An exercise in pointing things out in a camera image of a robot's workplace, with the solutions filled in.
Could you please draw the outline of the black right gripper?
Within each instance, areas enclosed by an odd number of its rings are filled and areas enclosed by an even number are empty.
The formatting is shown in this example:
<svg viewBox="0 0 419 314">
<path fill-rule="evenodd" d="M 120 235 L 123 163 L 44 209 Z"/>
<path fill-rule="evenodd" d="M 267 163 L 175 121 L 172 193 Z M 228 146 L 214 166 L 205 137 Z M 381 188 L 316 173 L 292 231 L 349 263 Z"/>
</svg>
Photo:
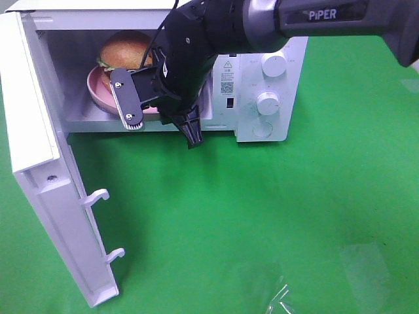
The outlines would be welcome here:
<svg viewBox="0 0 419 314">
<path fill-rule="evenodd" d="M 187 139 L 188 149 L 204 142 L 199 108 L 194 104 L 216 59 L 212 47 L 171 46 L 147 51 L 136 45 L 130 58 L 137 96 L 130 102 L 130 125 L 143 120 L 143 109 L 156 107 L 163 121 L 172 123 Z"/>
</svg>

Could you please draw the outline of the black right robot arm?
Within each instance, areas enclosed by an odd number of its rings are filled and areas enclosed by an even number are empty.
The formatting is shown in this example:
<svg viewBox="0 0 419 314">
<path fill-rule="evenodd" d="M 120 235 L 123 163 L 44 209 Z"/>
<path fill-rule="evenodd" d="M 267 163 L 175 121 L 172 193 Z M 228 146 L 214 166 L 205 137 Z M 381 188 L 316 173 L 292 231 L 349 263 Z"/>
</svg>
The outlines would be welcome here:
<svg viewBox="0 0 419 314">
<path fill-rule="evenodd" d="M 156 107 L 190 147 L 202 142 L 198 91 L 221 54 L 275 52 L 293 37 L 377 35 L 402 66 L 418 59 L 417 1 L 189 1 L 159 30 L 167 47 L 132 75 L 137 96 L 124 119 L 136 126 Z"/>
</svg>

